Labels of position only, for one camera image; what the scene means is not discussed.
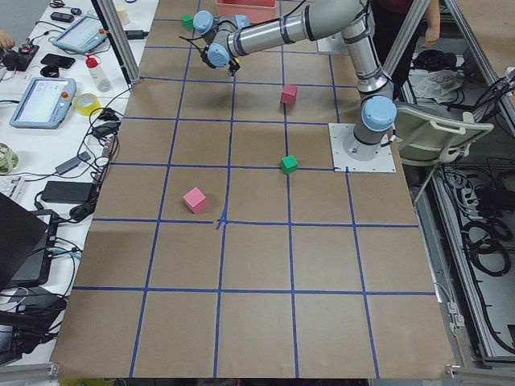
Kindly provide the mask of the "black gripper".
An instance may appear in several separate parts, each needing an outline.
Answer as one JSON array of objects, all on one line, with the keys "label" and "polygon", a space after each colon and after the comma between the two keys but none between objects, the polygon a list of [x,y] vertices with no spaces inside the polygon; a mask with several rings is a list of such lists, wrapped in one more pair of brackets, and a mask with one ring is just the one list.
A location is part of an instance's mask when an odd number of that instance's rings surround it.
[{"label": "black gripper", "polygon": [[229,66],[231,59],[227,49],[220,44],[210,44],[202,51],[202,60],[210,68]]}]

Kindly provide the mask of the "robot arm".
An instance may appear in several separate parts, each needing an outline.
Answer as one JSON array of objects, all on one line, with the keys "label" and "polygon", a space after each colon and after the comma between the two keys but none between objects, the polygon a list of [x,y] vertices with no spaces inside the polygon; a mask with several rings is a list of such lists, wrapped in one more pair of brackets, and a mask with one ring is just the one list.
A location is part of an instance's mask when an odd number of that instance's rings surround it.
[{"label": "robot arm", "polygon": [[386,145],[385,134],[394,124],[393,81],[377,57],[369,29],[367,1],[318,1],[298,13],[250,24],[244,15],[216,17],[202,10],[193,18],[194,31],[206,43],[201,59],[210,68],[227,67],[234,75],[237,58],[274,47],[309,40],[324,54],[337,51],[342,40],[352,61],[361,98],[360,120],[343,140],[345,153],[371,161]]}]

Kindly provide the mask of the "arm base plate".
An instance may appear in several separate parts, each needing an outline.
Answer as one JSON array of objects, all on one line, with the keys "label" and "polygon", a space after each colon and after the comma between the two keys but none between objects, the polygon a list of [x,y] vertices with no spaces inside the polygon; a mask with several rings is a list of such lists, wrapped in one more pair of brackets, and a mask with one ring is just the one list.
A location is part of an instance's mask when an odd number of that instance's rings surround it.
[{"label": "arm base plate", "polygon": [[348,55],[348,49],[341,33],[317,41],[318,52],[325,55]]},{"label": "arm base plate", "polygon": [[376,145],[364,145],[354,137],[355,124],[329,123],[333,170],[349,173],[395,173],[390,145],[384,135]]}]

